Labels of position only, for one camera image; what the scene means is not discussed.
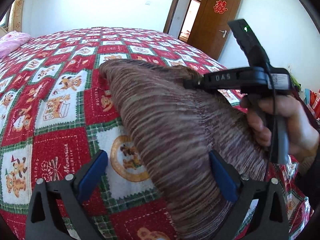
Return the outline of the person's right hand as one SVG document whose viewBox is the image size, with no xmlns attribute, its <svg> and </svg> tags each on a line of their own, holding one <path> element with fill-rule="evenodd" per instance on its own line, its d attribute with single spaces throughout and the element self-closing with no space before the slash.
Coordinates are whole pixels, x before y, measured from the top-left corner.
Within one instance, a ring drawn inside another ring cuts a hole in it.
<svg viewBox="0 0 320 240">
<path fill-rule="evenodd" d="M 302 104 L 292 96 L 276 96 L 276 100 L 262 99 L 258 101 L 259 107 L 266 113 L 271 114 L 273 107 L 276 113 L 287 120 L 287 132 L 290 142 L 289 153 L 298 162 L 306 158 L 315 157 L 319 147 L 319 133 L 314 129 L 303 109 Z M 248 109 L 247 121 L 253 129 L 254 136 L 261 146 L 271 145 L 272 132 L 264 125 L 262 119 L 249 107 L 249 99 L 245 96 L 240 103 L 242 108 Z"/>
</svg>

